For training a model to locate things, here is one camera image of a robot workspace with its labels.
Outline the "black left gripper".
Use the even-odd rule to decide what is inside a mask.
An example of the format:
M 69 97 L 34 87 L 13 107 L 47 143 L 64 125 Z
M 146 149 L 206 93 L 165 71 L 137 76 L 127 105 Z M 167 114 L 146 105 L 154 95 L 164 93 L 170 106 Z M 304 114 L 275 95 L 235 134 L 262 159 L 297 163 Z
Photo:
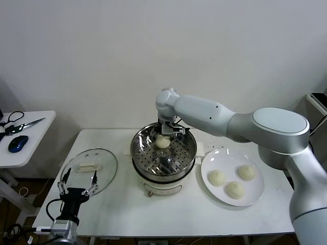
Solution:
M 63 175 L 61 180 L 57 183 L 60 199 L 64 205 L 61 211 L 61 217 L 78 217 L 78 212 L 82 203 L 86 202 L 86 196 L 92 196 L 98 189 L 98 177 L 95 170 L 93 177 L 91 178 L 91 186 L 89 189 L 85 188 L 66 188 L 71 168 Z

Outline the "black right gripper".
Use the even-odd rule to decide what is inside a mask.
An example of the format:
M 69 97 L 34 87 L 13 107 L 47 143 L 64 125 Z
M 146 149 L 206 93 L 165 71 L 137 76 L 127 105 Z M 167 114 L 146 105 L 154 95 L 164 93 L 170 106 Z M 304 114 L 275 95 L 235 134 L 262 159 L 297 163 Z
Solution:
M 158 122 L 162 125 L 173 125 L 176 121 L 177 117 L 159 117 Z M 161 135 L 161 127 L 153 127 L 152 128 L 152 139 L 156 139 L 158 135 Z M 170 136 L 171 141 L 179 141 L 184 142 L 184 134 L 180 132 L 174 132 Z

